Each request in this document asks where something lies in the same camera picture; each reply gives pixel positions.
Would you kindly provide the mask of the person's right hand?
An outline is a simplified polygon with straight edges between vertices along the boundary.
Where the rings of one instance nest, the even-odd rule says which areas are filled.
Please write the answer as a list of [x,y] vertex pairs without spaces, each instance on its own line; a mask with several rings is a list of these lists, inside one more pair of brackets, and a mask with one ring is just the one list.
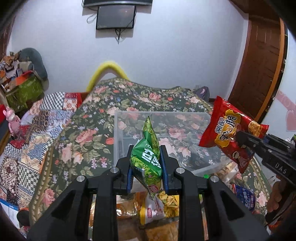
[[287,182],[280,176],[276,175],[276,178],[279,179],[279,181],[276,181],[273,185],[272,192],[266,205],[267,212],[272,212],[278,209],[279,202],[282,199],[281,194],[284,191],[285,186],[287,184]]

